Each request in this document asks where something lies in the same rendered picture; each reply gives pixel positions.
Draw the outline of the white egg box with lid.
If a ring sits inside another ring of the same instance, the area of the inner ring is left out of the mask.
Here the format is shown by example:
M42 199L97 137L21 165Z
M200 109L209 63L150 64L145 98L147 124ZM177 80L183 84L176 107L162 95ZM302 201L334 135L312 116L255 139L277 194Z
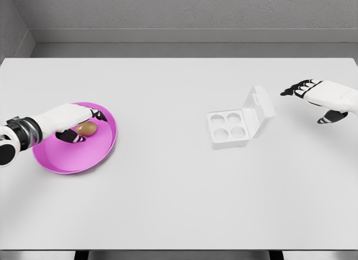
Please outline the white egg box with lid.
M267 91L253 86L242 108L207 113L211 147L214 150L244 147L251 139L264 134L275 116Z

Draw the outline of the pink round plate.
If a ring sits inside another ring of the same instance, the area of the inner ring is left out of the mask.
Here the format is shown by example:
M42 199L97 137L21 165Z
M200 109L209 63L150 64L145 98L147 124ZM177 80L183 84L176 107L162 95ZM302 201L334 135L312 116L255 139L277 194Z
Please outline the pink round plate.
M117 124L112 113L105 107L92 102L79 105L100 110L107 121L90 121L97 125L97 131L81 143L63 142L51 134L46 140L32 148L35 160L45 169L59 174L72 174L88 170L106 158L117 138Z

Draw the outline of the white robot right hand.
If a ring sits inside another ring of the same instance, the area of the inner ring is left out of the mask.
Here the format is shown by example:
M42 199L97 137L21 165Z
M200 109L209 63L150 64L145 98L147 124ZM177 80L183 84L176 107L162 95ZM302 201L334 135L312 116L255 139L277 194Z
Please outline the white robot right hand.
M325 107L326 114L318 124L331 124L344 119L350 111L349 100L356 89L343 84L315 79L303 80L280 93L281 96L296 96L307 102Z

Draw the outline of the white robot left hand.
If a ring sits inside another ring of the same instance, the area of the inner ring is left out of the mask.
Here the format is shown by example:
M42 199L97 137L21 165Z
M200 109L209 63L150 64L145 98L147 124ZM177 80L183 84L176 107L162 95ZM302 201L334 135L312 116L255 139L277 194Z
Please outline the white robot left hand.
M107 122L104 113L98 109L72 103L55 107L42 114L43 123L40 127L43 132L43 140L55 133L59 140L67 143L84 142L86 138L71 128L94 117Z

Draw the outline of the brown egg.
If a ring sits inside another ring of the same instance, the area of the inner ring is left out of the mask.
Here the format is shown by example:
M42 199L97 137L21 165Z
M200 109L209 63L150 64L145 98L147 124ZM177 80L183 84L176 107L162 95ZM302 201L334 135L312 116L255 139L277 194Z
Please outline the brown egg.
M76 133L82 136L92 136L97 131L97 124L92 121L86 121L76 127Z

